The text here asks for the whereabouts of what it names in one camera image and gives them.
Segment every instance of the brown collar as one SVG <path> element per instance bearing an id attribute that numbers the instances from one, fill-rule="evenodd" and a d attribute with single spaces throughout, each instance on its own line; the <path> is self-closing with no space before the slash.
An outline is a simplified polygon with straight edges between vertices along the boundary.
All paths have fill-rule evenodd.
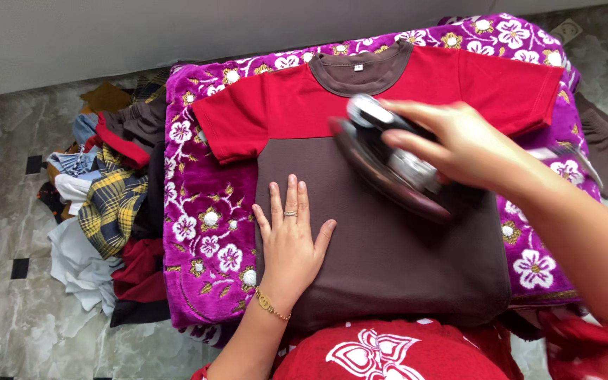
<path id="1" fill-rule="evenodd" d="M 309 62 L 309 68 L 321 86 L 339 96 L 377 95 L 398 81 L 411 52 L 412 44 L 398 40 L 379 53 L 366 51 L 356 56 L 318 53 Z M 356 65 L 363 65 L 362 70 L 356 71 Z"/>

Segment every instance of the hand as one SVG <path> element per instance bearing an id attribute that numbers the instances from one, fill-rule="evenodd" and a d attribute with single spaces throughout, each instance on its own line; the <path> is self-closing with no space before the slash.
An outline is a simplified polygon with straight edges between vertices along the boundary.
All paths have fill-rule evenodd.
<path id="1" fill-rule="evenodd" d="M 396 129 L 384 132 L 382 140 L 426 160 L 454 181 L 508 196 L 527 187 L 529 176 L 553 173 L 466 103 L 429 106 L 382 101 L 382 105 L 430 129 L 442 145 Z"/>
<path id="2" fill-rule="evenodd" d="M 328 220 L 320 228 L 314 243 L 309 221 L 309 196 L 304 181 L 288 177 L 285 211 L 296 211 L 297 216 L 283 216 L 278 184 L 269 184 L 271 221 L 257 205 L 253 211 L 264 242 L 264 276 L 259 285 L 279 313 L 288 315 L 301 294 L 314 281 L 325 258 L 335 220 Z"/>

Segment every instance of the marble floor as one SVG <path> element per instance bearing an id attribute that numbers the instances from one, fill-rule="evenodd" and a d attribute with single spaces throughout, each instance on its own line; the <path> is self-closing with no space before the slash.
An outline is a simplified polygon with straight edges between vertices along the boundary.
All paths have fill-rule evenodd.
<path id="1" fill-rule="evenodd" d="M 581 91 L 608 112 L 608 5 L 527 18 L 545 30 L 566 18 L 583 28 L 565 50 L 583 74 Z M 109 80 L 132 88 L 139 74 Z M 56 224 L 35 197 L 46 173 L 26 175 L 27 158 L 72 142 L 71 124 L 83 105 L 79 95 L 101 81 L 0 95 L 0 378 L 188 379 L 218 353 L 182 336 L 169 321 L 110 329 L 99 308 L 85 312 L 50 277 L 46 234 Z M 14 263 L 27 265 L 24 278 L 11 280 Z M 527 379 L 550 379 L 542 341 L 515 339 L 513 350 Z"/>

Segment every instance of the clothes iron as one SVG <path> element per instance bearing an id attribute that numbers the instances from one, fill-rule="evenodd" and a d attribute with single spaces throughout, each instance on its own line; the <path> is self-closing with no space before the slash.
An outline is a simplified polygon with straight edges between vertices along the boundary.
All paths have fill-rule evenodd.
<path id="1" fill-rule="evenodd" d="M 446 222 L 451 214 L 433 200 L 440 189 L 437 170 L 410 152 L 384 144 L 381 134 L 403 129 L 430 141 L 437 136 L 384 109 L 367 94 L 347 104 L 348 119 L 330 118 L 330 130 L 343 156 L 372 186 L 400 206 L 426 219 Z"/>

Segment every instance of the left hand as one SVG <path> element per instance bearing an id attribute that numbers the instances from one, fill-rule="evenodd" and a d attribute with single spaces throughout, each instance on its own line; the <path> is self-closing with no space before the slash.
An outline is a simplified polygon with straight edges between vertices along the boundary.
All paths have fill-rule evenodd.
<path id="1" fill-rule="evenodd" d="M 259 288 L 271 299 L 278 312 L 289 314 L 316 278 L 336 221 L 330 219 L 325 222 L 314 243 L 309 221 L 309 196 L 304 181 L 297 183 L 295 175 L 288 176 L 285 211 L 295 211 L 297 216 L 283 215 L 277 183 L 269 184 L 269 192 L 271 225 L 262 209 L 257 204 L 253 205 L 264 242 L 264 277 Z"/>

